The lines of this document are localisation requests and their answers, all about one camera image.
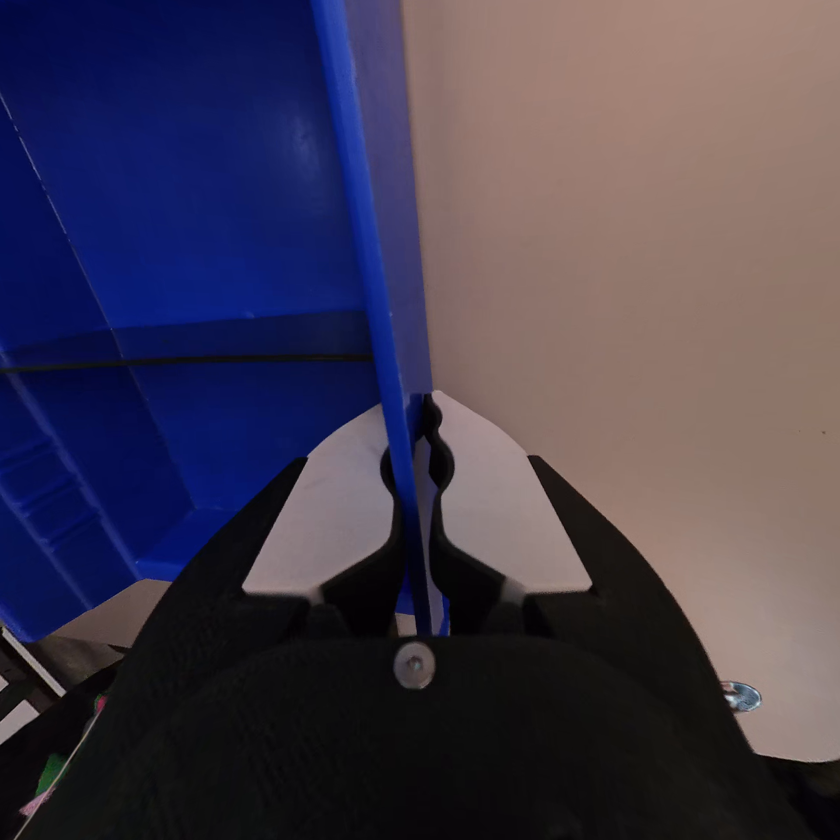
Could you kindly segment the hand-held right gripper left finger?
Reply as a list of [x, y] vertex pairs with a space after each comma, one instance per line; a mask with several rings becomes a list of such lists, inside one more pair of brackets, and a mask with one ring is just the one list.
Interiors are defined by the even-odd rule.
[[323, 603], [326, 585], [383, 548], [394, 500], [382, 477], [381, 404], [313, 449], [243, 583], [247, 595]]

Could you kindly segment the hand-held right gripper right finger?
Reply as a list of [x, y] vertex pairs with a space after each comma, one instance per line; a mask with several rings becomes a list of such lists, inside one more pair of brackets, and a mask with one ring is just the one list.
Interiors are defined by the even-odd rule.
[[522, 446], [442, 391], [424, 398], [429, 564], [452, 607], [587, 592], [592, 578]]

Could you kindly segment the blue plastic bin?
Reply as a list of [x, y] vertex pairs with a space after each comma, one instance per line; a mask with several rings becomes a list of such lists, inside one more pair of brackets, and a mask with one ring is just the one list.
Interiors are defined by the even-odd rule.
[[433, 390], [401, 2], [2, 2], [2, 619], [173, 581], [384, 411], [408, 557]]

